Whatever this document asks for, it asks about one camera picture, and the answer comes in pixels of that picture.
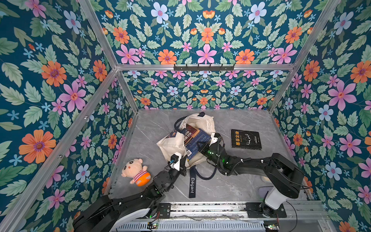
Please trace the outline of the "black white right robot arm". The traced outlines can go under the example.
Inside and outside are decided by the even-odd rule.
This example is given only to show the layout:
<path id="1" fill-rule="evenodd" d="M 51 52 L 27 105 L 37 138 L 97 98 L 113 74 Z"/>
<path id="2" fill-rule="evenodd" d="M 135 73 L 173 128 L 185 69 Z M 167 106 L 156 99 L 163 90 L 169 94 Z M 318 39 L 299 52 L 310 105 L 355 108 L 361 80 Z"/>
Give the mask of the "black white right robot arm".
<path id="1" fill-rule="evenodd" d="M 240 158 L 228 155 L 220 144 L 222 137 L 215 142 L 198 142 L 197 147 L 207 160 L 214 163 L 216 170 L 224 176 L 256 175 L 267 177 L 273 188 L 264 196 L 264 201 L 255 212 L 273 214 L 287 199 L 297 199 L 304 188 L 304 173 L 301 169 L 279 153 L 265 158 Z"/>

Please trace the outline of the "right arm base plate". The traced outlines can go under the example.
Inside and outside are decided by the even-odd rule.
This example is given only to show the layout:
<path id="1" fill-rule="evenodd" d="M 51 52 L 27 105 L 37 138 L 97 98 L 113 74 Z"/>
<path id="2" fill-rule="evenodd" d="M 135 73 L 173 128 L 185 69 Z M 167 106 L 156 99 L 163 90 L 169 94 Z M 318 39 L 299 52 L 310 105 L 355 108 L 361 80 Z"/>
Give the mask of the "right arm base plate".
<path id="1" fill-rule="evenodd" d="M 265 203 L 246 203 L 244 211 L 247 212 L 250 218 L 287 218 L 283 204 L 278 209 L 273 209 Z"/>

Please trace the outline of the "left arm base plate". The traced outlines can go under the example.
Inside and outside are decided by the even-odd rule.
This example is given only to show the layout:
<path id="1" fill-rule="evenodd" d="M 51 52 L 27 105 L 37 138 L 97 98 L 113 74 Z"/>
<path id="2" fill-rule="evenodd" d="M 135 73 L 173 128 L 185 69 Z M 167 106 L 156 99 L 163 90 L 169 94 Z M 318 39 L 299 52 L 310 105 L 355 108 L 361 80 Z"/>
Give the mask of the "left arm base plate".
<path id="1" fill-rule="evenodd" d="M 151 213 L 150 218 L 159 219 L 159 218 L 170 218 L 172 204 L 170 203 L 160 203 L 153 213 Z"/>

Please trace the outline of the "blue Little Prince book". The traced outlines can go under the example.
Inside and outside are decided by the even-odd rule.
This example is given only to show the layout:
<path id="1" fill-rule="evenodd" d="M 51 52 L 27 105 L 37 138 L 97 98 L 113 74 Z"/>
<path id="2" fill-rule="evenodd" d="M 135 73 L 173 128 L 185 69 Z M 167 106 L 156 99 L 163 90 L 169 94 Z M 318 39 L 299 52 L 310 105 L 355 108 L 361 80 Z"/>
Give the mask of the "blue Little Prince book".
<path id="1" fill-rule="evenodd" d="M 207 144 L 211 139 L 211 136 L 207 134 L 202 129 L 198 130 L 197 135 L 195 135 L 186 145 L 186 156 L 187 160 L 190 161 L 194 158 L 200 150 L 203 149 L 205 144 Z"/>

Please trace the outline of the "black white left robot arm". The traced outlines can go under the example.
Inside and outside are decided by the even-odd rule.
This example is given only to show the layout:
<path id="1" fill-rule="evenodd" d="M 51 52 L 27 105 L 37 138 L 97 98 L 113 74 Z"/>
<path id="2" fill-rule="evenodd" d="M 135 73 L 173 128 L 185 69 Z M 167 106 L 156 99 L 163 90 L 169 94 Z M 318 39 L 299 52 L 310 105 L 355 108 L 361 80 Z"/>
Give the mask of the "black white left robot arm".
<path id="1" fill-rule="evenodd" d="M 173 154 L 169 169 L 159 172 L 142 192 L 111 199 L 104 195 L 83 211 L 72 223 L 75 232 L 111 232 L 121 224 L 155 213 L 159 203 L 180 175 L 186 175 L 187 157 Z"/>

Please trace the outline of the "cream canvas tote bag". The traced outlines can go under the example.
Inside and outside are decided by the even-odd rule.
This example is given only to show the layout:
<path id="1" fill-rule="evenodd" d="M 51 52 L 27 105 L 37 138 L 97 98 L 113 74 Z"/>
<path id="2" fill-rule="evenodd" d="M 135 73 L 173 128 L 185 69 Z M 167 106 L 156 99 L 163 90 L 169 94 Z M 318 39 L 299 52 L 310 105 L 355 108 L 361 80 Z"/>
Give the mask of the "cream canvas tote bag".
<path id="1" fill-rule="evenodd" d="M 157 146 L 160 148 L 164 158 L 167 161 L 170 161 L 171 156 L 176 152 L 182 154 L 182 157 L 187 158 L 184 143 L 184 133 L 187 124 L 196 129 L 202 129 L 209 135 L 215 132 L 214 118 L 206 115 L 204 112 L 188 115 L 178 119 L 174 124 L 173 131 L 157 142 Z M 196 165 L 203 163 L 206 160 L 207 158 L 200 152 L 190 161 L 186 160 L 185 167 L 190 173 L 189 198 L 196 197 L 196 183 L 198 178 L 202 180 L 211 180 L 216 174 L 216 167 L 209 177 L 204 177 L 197 171 Z"/>

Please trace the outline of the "black book gold title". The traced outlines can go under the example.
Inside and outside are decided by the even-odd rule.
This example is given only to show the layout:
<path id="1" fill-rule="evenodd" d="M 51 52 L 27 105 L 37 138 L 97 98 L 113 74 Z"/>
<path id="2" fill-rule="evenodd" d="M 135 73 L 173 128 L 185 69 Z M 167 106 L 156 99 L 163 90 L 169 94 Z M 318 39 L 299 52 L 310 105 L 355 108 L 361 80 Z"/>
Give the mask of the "black book gold title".
<path id="1" fill-rule="evenodd" d="M 260 134 L 257 131 L 231 129 L 232 148 L 262 150 Z"/>

